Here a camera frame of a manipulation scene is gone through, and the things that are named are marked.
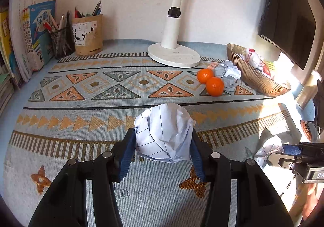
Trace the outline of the right human hand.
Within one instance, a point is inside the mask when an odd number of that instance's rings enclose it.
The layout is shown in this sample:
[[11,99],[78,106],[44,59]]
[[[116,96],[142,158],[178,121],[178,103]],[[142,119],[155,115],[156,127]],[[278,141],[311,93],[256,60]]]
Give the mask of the right human hand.
[[317,202],[320,199],[322,191],[323,191],[323,183],[308,185],[306,203],[305,203],[303,211],[302,211],[302,219],[303,220],[307,219],[307,217],[311,214],[311,212],[317,205]]

